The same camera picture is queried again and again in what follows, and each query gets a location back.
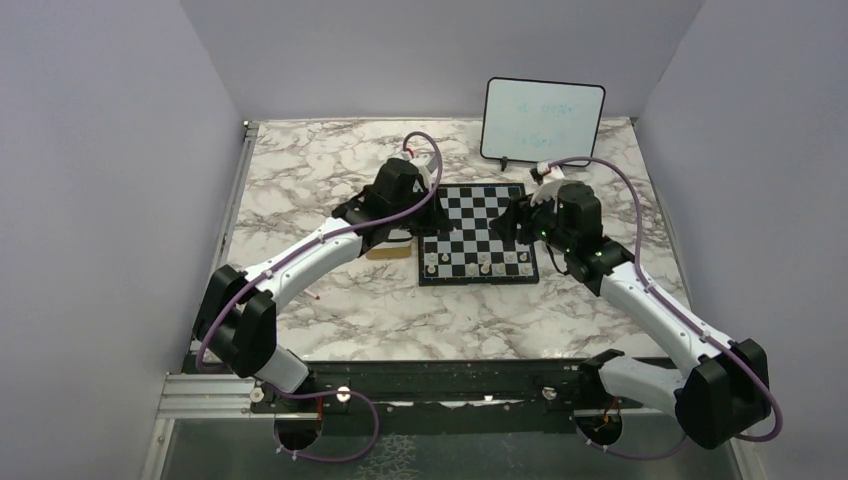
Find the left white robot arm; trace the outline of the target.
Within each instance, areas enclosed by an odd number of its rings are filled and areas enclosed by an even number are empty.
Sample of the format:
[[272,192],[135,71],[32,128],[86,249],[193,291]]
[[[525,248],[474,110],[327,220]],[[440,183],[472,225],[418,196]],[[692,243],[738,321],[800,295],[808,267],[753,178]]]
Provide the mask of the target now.
[[197,369],[209,371],[203,356],[211,352],[237,376],[276,387],[288,409],[309,406],[315,387],[311,370],[279,345],[279,310],[325,274],[388,242],[394,231],[426,236],[451,230],[436,193],[441,173],[437,155],[391,158],[371,184],[333,209],[306,238],[244,270],[230,265],[215,270],[193,326],[201,343]]

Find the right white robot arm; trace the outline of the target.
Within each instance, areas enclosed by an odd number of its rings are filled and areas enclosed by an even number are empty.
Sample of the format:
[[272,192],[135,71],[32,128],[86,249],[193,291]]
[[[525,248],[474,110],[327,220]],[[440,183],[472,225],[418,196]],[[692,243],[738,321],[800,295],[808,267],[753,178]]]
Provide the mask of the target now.
[[752,339],[736,342],[713,330],[668,297],[633,253],[604,234],[601,203],[591,187],[567,182],[542,202],[514,197],[490,226],[506,243],[541,242],[560,252],[578,283],[627,314],[674,364],[662,368],[607,350],[579,366],[577,393],[585,404],[634,400],[675,418],[706,449],[771,415],[764,349]]

